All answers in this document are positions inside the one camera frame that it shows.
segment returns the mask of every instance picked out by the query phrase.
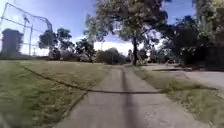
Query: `paved path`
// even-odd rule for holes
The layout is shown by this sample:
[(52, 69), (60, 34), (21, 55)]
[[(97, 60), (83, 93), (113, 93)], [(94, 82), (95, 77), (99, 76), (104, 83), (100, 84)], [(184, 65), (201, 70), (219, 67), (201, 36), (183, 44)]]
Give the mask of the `paved path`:
[[(156, 90), (120, 67), (94, 89)], [(89, 93), (56, 128), (207, 128), (164, 94)]]

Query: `backstop fence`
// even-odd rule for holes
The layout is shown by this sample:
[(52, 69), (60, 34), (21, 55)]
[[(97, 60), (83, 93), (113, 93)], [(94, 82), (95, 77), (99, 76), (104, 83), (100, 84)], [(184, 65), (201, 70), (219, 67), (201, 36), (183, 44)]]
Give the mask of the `backstop fence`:
[(10, 3), (5, 4), (3, 14), (0, 17), (0, 51), (3, 50), (3, 33), (7, 29), (17, 30), (23, 34), (23, 42), (19, 52), (29, 56), (44, 56), (47, 49), (38, 47), (39, 36), (47, 29), (52, 30), (47, 18), (35, 16)]

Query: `grass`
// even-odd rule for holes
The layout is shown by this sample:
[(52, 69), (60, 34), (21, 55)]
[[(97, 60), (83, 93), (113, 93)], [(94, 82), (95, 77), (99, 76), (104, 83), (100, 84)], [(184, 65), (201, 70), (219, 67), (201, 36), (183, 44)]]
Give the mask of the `grass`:
[(198, 120), (215, 128), (224, 127), (224, 99), (217, 95), (217, 91), (202, 89), (203, 85), (198, 83), (179, 80), (158, 72), (140, 68), (135, 68), (134, 72), (155, 88), (165, 90), (170, 99), (181, 104)]
[[(102, 64), (73, 62), (19, 63), (44, 76), (84, 88), (97, 85), (110, 69)], [(84, 93), (35, 76), (12, 61), (0, 61), (0, 76), (0, 112), (10, 117), (6, 121), (15, 126), (50, 127)]]

